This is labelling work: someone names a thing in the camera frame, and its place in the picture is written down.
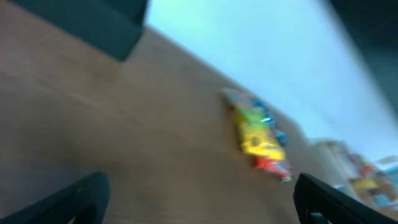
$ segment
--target red object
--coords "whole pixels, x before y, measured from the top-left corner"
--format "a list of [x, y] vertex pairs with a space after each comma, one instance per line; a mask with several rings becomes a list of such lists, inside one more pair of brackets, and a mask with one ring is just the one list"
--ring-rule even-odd
[[289, 171], [289, 167], [286, 161], [277, 161], [268, 159], [261, 156], [254, 157], [254, 166], [256, 168], [264, 169], [273, 174], [277, 174], [282, 179], [291, 177], [292, 174]]

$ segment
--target wooden surface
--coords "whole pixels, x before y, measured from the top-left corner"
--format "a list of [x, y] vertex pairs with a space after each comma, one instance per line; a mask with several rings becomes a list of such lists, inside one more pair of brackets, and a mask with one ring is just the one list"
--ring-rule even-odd
[[[0, 216], [103, 170], [105, 223], [299, 222], [294, 183], [239, 152], [218, 96], [235, 84], [158, 34], [119, 63], [8, 2], [0, 31]], [[322, 176], [299, 128], [276, 117], [294, 172]]]

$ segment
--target dark object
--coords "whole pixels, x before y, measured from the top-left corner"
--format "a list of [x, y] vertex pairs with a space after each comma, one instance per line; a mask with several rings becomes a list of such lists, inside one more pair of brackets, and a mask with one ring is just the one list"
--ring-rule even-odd
[[397, 224], [310, 174], [300, 174], [293, 194], [301, 224]]
[[330, 2], [398, 113], [398, 1]]
[[12, 0], [118, 60], [141, 37], [147, 0]]
[[77, 183], [0, 220], [1, 224], [101, 223], [109, 201], [108, 178], [97, 172]]

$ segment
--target multicolored object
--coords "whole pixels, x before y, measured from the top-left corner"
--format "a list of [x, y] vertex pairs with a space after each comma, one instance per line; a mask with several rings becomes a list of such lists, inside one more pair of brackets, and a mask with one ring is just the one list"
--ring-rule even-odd
[[291, 180], [280, 144], [285, 143], [286, 135], [276, 130], [275, 119], [265, 104], [241, 91], [224, 89], [223, 93], [232, 111], [242, 151], [254, 156], [255, 167], [277, 174], [282, 181]]

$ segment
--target white wall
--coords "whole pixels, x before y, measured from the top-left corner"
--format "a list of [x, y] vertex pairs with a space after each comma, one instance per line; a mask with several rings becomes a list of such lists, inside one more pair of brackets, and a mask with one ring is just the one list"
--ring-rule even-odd
[[154, 0], [148, 23], [295, 119], [308, 138], [397, 154], [396, 118], [319, 0]]

